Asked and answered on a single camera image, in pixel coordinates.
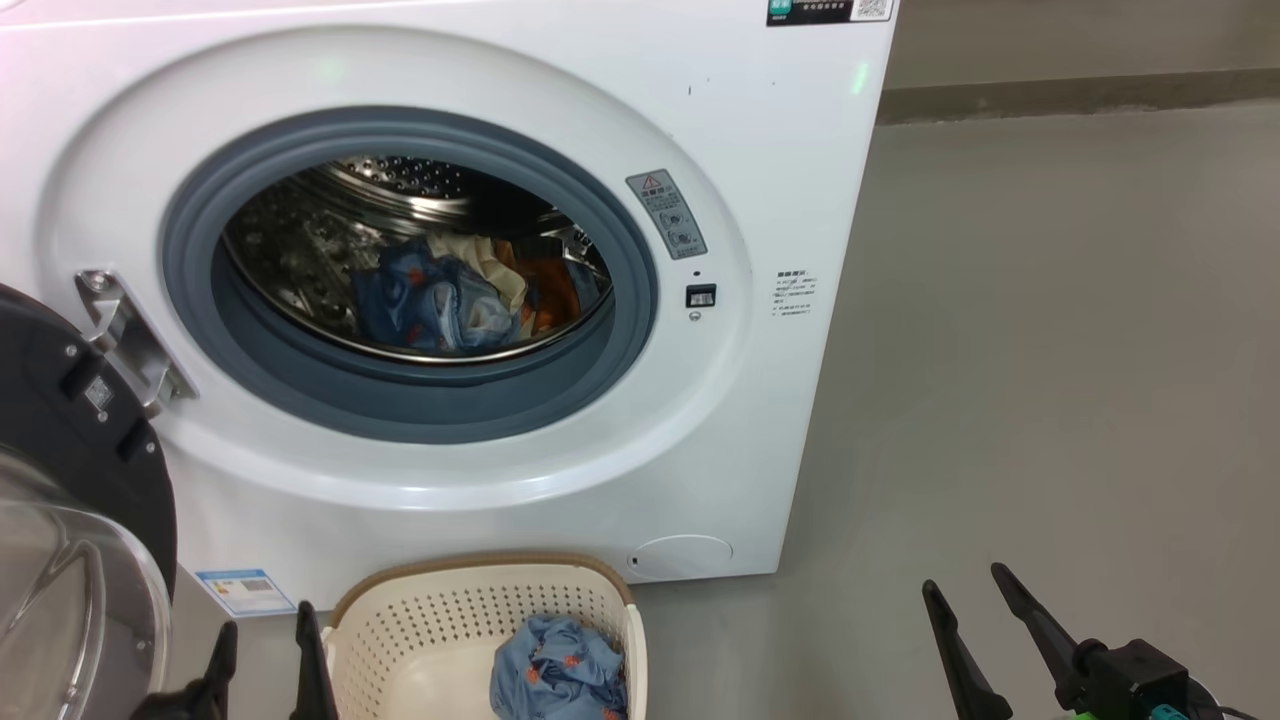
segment beige cloth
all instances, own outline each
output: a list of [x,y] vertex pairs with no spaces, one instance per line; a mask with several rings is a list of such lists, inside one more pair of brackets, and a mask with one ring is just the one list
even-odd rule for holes
[[493,252],[493,238],[445,231],[431,233],[428,236],[426,243],[434,258],[452,255],[480,273],[498,291],[498,297],[511,313],[516,313],[525,304],[529,283],[520,277],[520,273],[498,260]]

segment washer door opening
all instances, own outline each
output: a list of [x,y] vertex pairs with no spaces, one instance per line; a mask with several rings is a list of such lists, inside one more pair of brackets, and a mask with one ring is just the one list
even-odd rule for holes
[[170,297],[264,400],[362,437],[530,432],[605,392],[655,315],[644,236],[567,158],[471,118],[353,108],[218,152],[170,206]]
[[320,338],[404,363],[484,363],[577,332],[612,292],[591,238],[540,197],[429,158],[342,158],[255,195],[236,269]]

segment wall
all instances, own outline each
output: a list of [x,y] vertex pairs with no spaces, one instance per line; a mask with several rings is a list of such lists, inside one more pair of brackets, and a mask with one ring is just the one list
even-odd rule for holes
[[1275,0],[900,0],[887,87],[1280,65]]

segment warning label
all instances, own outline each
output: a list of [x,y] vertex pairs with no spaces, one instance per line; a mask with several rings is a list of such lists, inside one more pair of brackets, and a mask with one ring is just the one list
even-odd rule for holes
[[627,178],[627,186],[636,193],[644,209],[658,227],[672,260],[684,260],[707,254],[707,241],[694,220],[694,213],[685,196],[676,187],[667,170],[653,170]]
[[818,278],[809,270],[783,270],[773,286],[774,318],[808,315],[813,313],[813,296],[818,293]]

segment orange cloth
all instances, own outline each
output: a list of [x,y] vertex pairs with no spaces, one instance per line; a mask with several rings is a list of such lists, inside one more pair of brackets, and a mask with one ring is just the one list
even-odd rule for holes
[[532,334],[572,323],[581,315],[577,288],[573,287],[573,278],[570,277],[563,259],[517,260],[516,269],[531,288],[536,288],[538,316],[534,320]]

